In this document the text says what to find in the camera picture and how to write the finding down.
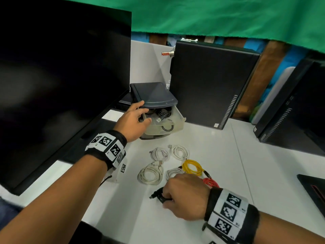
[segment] black computer monitor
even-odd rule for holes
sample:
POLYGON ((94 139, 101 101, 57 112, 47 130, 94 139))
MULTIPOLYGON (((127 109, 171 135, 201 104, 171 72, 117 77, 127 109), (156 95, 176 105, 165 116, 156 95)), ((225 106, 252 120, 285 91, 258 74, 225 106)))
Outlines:
POLYGON ((20 195, 128 91, 131 12, 0 0, 0 184, 20 195))

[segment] green cloth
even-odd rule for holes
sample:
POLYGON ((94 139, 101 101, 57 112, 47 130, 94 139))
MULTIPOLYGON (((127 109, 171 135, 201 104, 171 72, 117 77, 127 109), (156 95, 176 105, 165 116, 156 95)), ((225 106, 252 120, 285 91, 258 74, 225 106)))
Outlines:
POLYGON ((325 53, 325 0, 72 0, 132 11, 132 31, 284 41, 325 53))

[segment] hand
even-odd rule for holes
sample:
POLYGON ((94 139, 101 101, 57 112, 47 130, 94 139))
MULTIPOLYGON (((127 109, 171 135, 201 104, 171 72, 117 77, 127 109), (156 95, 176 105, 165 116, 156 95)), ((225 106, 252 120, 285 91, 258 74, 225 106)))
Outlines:
POLYGON ((165 198, 163 207, 175 216, 188 221, 204 219, 210 188, 193 174, 177 174, 170 178, 162 190, 165 198))
POLYGON ((146 131, 151 123, 151 118, 139 122, 139 117, 147 113, 149 109, 138 109, 144 105, 144 101, 133 103, 130 108, 117 121, 114 130, 124 135, 128 142, 135 141, 146 131))

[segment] coiled white cable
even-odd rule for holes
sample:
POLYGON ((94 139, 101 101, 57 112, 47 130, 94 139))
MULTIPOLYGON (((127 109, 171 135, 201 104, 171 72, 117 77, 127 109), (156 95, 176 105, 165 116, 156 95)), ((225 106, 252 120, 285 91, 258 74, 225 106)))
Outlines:
POLYGON ((164 169, 161 166, 162 164, 162 161, 154 161, 148 164, 140 170, 138 174, 138 180, 148 185, 158 185, 162 181, 164 174, 164 169), (146 178, 146 172, 151 172, 155 178, 152 180, 146 178))
POLYGON ((167 161, 169 158, 168 151, 161 147, 155 148, 154 150, 150 151, 150 153, 152 155, 153 160, 155 161, 167 161))
POLYGON ((189 151, 182 145, 168 145, 171 149, 172 155, 178 160, 186 160, 189 158, 189 151))
POLYGON ((181 168, 173 168, 170 170, 167 170, 166 172, 166 181, 168 181, 170 178, 173 177, 173 175, 177 175, 177 174, 183 174, 184 171, 181 168))

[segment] ventilation grille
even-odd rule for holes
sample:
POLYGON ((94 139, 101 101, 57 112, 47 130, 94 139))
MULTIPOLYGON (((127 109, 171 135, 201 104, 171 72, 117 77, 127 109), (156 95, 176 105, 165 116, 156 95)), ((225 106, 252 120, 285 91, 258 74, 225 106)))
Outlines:
POLYGON ((262 137, 262 141, 267 141, 268 138, 274 133, 274 131, 278 128, 278 126, 282 123, 282 121, 287 117, 287 115, 290 113, 292 108, 287 108, 287 110, 284 112, 284 114, 280 117, 280 119, 275 123, 275 125, 271 128, 271 130, 262 137))
POLYGON ((230 103, 230 105, 229 105, 229 107, 228 107, 228 109, 227 109, 227 111, 226 111, 226 113, 225 113, 225 116, 224 116, 224 118, 222 119, 222 121, 221 121, 221 123, 220 123, 220 125, 219 125, 219 127, 218 127, 219 129, 223 129, 223 127, 224 127, 224 125, 225 125, 225 122, 228 120, 228 117, 229 117, 229 115, 230 115, 232 109, 233 109, 234 106, 235 106, 235 103, 236 103, 237 98, 238 98, 238 95, 235 95, 235 96, 232 98, 231 103, 230 103))

